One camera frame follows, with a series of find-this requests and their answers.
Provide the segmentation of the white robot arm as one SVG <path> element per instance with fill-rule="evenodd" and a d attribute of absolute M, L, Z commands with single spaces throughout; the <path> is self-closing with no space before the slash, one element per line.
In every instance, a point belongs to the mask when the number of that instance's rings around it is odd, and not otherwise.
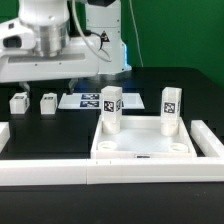
<path fill-rule="evenodd" d="M 60 80 L 129 71 L 121 0 L 19 0 L 0 24 L 0 83 Z"/>

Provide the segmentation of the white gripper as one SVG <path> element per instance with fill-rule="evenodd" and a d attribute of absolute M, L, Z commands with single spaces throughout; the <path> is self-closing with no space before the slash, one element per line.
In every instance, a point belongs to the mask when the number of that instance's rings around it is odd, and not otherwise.
<path fill-rule="evenodd" d="M 34 26 L 15 18 L 0 24 L 0 83 L 91 77 L 99 71 L 99 59 L 81 37 L 70 37 L 66 21 Z M 71 79 L 68 93 L 78 83 Z"/>

